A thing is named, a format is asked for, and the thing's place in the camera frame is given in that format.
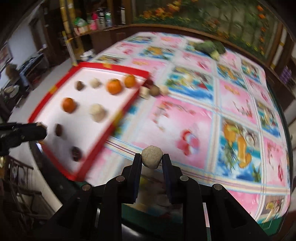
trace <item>table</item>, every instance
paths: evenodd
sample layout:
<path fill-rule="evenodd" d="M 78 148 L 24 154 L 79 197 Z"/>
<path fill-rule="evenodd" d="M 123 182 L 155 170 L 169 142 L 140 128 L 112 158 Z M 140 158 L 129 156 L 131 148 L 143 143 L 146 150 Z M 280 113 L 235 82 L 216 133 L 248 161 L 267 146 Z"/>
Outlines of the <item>table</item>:
<path fill-rule="evenodd" d="M 289 137 L 268 90 L 264 70 L 230 50 L 215 62 L 194 50 L 191 37 L 140 32 L 95 56 L 151 73 L 168 96 L 138 99 L 105 143 L 86 181 L 105 184 L 155 145 L 183 174 L 201 184 L 222 184 L 268 229 L 290 202 Z M 161 166 L 142 168 L 134 210 L 181 221 L 166 199 Z"/>
<path fill-rule="evenodd" d="M 32 90 L 34 89 L 32 83 L 28 80 L 28 76 L 35 70 L 40 63 L 44 63 L 46 68 L 49 68 L 49 63 L 47 61 L 46 56 L 43 53 L 37 53 L 37 56 L 30 57 L 29 60 L 25 61 L 27 64 L 25 66 L 21 66 L 19 69 L 20 77 L 24 86 L 29 86 Z"/>

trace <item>pink tablecloth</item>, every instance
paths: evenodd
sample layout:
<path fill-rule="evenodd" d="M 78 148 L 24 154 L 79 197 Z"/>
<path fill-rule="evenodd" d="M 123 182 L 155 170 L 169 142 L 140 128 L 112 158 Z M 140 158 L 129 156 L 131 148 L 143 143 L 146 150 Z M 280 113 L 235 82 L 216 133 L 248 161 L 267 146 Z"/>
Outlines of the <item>pink tablecloth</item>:
<path fill-rule="evenodd" d="M 265 72 L 230 50 L 216 62 L 195 51 L 194 42 L 201 40 L 140 32 L 92 60 L 149 71 L 170 94 L 134 103 L 87 181 L 106 183 L 135 153 L 155 145 L 183 174 L 205 185 L 221 183 L 258 223 L 280 217 L 290 201 L 289 160 Z M 166 199 L 161 167 L 143 167 L 133 207 L 162 217 L 182 213 Z"/>

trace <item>brown nut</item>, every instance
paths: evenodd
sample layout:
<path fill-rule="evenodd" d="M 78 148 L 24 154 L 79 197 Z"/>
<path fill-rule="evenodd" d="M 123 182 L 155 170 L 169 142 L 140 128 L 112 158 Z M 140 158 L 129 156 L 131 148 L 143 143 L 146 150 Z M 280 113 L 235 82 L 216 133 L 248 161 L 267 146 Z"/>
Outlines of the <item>brown nut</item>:
<path fill-rule="evenodd" d="M 63 127 L 61 124 L 56 124 L 55 134 L 58 137 L 61 137 L 63 134 Z"/>
<path fill-rule="evenodd" d="M 71 152 L 72 152 L 73 161 L 79 161 L 81 159 L 82 153 L 78 147 L 73 146 Z"/>
<path fill-rule="evenodd" d="M 151 96 L 160 95 L 159 87 L 157 87 L 156 85 L 151 86 L 151 89 L 150 89 L 149 93 L 150 93 Z"/>
<path fill-rule="evenodd" d="M 75 89 L 78 91 L 81 91 L 84 88 L 84 84 L 81 81 L 76 81 L 75 83 Z"/>

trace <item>floor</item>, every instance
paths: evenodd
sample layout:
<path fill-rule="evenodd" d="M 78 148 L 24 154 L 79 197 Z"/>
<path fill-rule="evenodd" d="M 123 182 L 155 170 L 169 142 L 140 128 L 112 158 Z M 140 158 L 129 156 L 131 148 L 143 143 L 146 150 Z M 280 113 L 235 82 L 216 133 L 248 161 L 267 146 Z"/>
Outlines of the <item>floor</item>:
<path fill-rule="evenodd" d="M 40 84 L 32 91 L 26 98 L 25 102 L 20 108 L 14 108 L 9 122 L 27 123 L 28 118 L 45 96 L 48 90 L 59 81 L 71 68 L 71 60 L 68 59 L 61 65 L 51 69 L 47 73 Z M 60 201 L 52 192 L 46 181 L 44 180 L 41 172 L 36 165 L 34 158 L 29 149 L 28 143 L 22 143 L 19 147 L 10 150 L 10 155 L 19 161 L 26 163 L 34 168 L 33 171 L 29 171 L 28 185 L 30 189 L 41 191 L 42 196 L 47 203 L 52 207 L 54 211 L 57 211 L 61 207 Z"/>

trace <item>bottle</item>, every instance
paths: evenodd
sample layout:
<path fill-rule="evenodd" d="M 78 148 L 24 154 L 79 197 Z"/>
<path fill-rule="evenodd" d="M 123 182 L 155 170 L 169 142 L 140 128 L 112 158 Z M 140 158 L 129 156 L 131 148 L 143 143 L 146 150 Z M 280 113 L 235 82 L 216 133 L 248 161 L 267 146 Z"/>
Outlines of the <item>bottle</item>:
<path fill-rule="evenodd" d="M 125 14 L 125 7 L 123 4 L 121 4 L 121 24 L 126 24 L 126 14 Z"/>
<path fill-rule="evenodd" d="M 98 16 L 99 16 L 100 28 L 105 28 L 106 27 L 105 14 L 104 14 L 104 10 L 101 7 L 98 8 Z"/>
<path fill-rule="evenodd" d="M 106 11 L 105 16 L 106 16 L 106 25 L 107 25 L 107 27 L 112 27 L 111 12 L 109 10 Z"/>

